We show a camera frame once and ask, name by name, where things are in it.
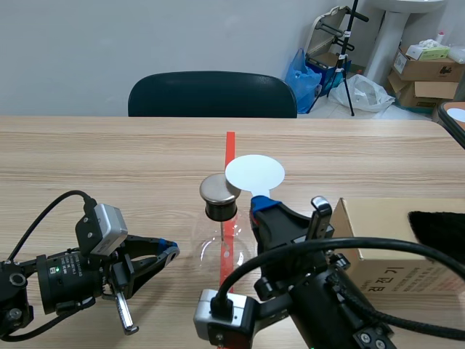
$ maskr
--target black cable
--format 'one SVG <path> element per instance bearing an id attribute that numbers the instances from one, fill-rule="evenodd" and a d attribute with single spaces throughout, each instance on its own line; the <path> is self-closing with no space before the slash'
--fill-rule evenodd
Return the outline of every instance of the black cable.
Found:
<path id="1" fill-rule="evenodd" d="M 377 311 L 376 309 L 366 305 L 357 296 L 348 292 L 344 285 L 339 282 L 339 279 L 335 274 L 329 276 L 328 281 L 333 285 L 340 286 L 338 293 L 344 297 L 345 301 L 370 318 L 380 320 L 385 324 L 400 327 L 401 329 L 407 329 L 408 331 L 428 334 L 435 337 L 448 338 L 451 340 L 465 340 L 465 331 L 460 329 L 451 329 L 438 325 L 424 324 L 422 322 L 406 320 L 404 318 L 398 318 L 397 316 L 392 316 L 386 313 L 382 313 L 381 311 Z"/>
<path id="2" fill-rule="evenodd" d="M 261 253 L 255 258 L 245 262 L 235 269 L 221 284 L 218 289 L 217 299 L 220 302 L 227 301 L 229 289 L 247 273 L 253 269 L 262 267 L 275 260 L 286 258 L 286 255 L 303 254 L 316 251 L 327 251 L 329 249 L 390 249 L 393 251 L 410 252 L 431 258 L 445 265 L 465 281 L 465 267 L 447 256 L 428 246 L 415 244 L 413 242 L 394 240 L 390 238 L 326 238 L 304 241 L 299 244 L 279 247 Z"/>
<path id="3" fill-rule="evenodd" d="M 19 334 L 18 336 L 10 336 L 6 335 L 0 338 L 0 340 L 3 340 L 4 342 L 22 342 L 23 340 L 30 340 L 34 337 L 39 336 L 40 334 L 43 334 L 45 331 L 48 331 L 52 327 L 58 325 L 61 321 L 69 318 L 70 316 L 73 316 L 74 314 L 78 313 L 81 310 L 90 308 L 95 304 L 95 298 L 90 299 L 90 301 L 82 304 L 79 308 L 68 311 L 67 313 L 61 314 L 54 318 L 53 320 L 47 322 L 46 324 L 34 329 L 31 332 L 25 333 L 25 334 Z"/>
<path id="4" fill-rule="evenodd" d="M 424 245 L 389 238 L 330 238 L 320 240 L 309 240 L 299 244 L 292 244 L 289 246 L 284 246 L 277 249 L 272 249 L 270 251 L 266 251 L 260 254 L 259 256 L 249 260 L 248 262 L 242 264 L 223 281 L 223 283 L 219 287 L 216 297 L 214 297 L 211 301 L 211 309 L 213 311 L 213 305 L 215 305 L 215 308 L 228 307 L 227 292 L 244 275 L 246 275 L 253 269 L 261 267 L 265 264 L 268 264 L 275 260 L 286 258 L 288 254 L 296 255 L 313 251 L 316 252 L 325 250 L 327 251 L 330 249 L 334 250 L 354 248 L 390 249 L 394 251 L 419 254 L 421 256 L 429 257 L 433 260 L 440 262 L 441 264 L 451 269 L 454 273 L 460 276 L 462 280 L 465 281 L 465 267 L 461 263 L 447 256 L 446 254 L 437 251 L 436 249 Z M 361 311 L 366 312 L 369 316 L 377 318 L 383 322 L 386 322 L 387 324 L 391 324 L 393 326 L 398 326 L 422 334 L 429 334 L 435 337 L 448 338 L 452 340 L 465 340 L 465 331 L 396 318 L 394 316 L 378 312 L 377 310 L 374 310 L 373 308 L 370 308 L 366 305 L 360 305 L 361 301 L 356 297 L 351 297 L 350 294 L 348 294 L 347 292 L 345 292 L 345 295 L 342 293 L 341 295 L 344 298 L 347 297 L 346 300 L 351 305 L 358 307 Z"/>
<path id="5" fill-rule="evenodd" d="M 17 243 L 16 247 L 13 249 L 13 252 L 8 257 L 8 260 L 13 261 L 15 259 L 16 255 L 21 250 L 21 247 L 23 247 L 29 235 L 34 231 L 34 229 L 36 229 L 37 225 L 39 225 L 39 223 L 45 218 L 45 216 L 47 216 L 50 213 L 50 211 L 53 210 L 55 206 L 57 206 L 61 201 L 65 200 L 66 198 L 69 198 L 70 196 L 74 195 L 82 196 L 84 201 L 92 200 L 92 198 L 89 195 L 80 190 L 70 190 L 67 193 L 58 196 L 49 206 L 46 207 L 44 211 L 42 211 L 42 213 L 36 218 L 36 220 L 33 221 L 31 226 L 27 229 L 23 237 Z"/>

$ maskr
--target stacked cardboard box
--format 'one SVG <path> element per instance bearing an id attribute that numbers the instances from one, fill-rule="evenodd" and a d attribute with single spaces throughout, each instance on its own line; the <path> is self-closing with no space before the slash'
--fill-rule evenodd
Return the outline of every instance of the stacked cardboard box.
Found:
<path id="1" fill-rule="evenodd" d="M 414 60 L 399 49 L 387 91 L 396 97 L 401 107 L 416 113 L 432 113 L 442 100 L 456 94 L 465 65 L 449 58 Z"/>

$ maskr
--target metal screw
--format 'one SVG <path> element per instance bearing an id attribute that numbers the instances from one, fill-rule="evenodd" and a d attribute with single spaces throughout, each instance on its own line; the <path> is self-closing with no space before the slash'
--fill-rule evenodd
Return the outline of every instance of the metal screw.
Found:
<path id="1" fill-rule="evenodd" d="M 16 286 L 16 287 L 22 287 L 26 285 L 28 282 L 26 281 L 26 278 L 24 277 L 23 274 L 19 273 L 13 273 L 9 276 L 9 282 L 11 285 Z"/>
<path id="2" fill-rule="evenodd" d="M 13 308 L 8 312 L 8 316 L 12 320 L 19 320 L 23 312 L 18 308 Z"/>
<path id="3" fill-rule="evenodd" d="M 369 343 L 369 342 L 371 342 L 370 336 L 368 336 L 366 333 L 362 333 L 362 334 L 360 335 L 360 339 L 361 339 L 362 342 L 364 342 L 364 343 Z"/>
<path id="4" fill-rule="evenodd" d="M 386 345 L 384 344 L 382 340 L 377 340 L 375 344 L 378 349 L 386 349 Z"/>

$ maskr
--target glass bottle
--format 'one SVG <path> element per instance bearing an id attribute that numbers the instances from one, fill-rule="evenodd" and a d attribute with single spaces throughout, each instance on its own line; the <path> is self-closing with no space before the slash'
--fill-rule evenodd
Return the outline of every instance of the glass bottle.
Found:
<path id="1" fill-rule="evenodd" d="M 200 186 L 206 203 L 192 232 L 193 263 L 203 288 L 217 289 L 234 269 L 256 254 L 248 212 L 237 208 L 240 190 L 224 173 L 207 177 Z"/>

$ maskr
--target tiled floor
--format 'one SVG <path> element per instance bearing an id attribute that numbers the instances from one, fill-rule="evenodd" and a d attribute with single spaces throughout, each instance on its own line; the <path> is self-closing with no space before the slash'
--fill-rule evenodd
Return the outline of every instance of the tiled floor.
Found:
<path id="1" fill-rule="evenodd" d="M 349 108 L 330 102 L 326 97 L 321 97 L 310 113 L 299 114 L 297 117 L 303 119 L 393 119 L 431 121 L 431 118 L 424 114 L 404 111 L 395 105 L 391 105 L 388 109 L 378 113 L 361 111 L 360 109 L 354 109 L 354 112 L 355 116 L 351 116 Z"/>

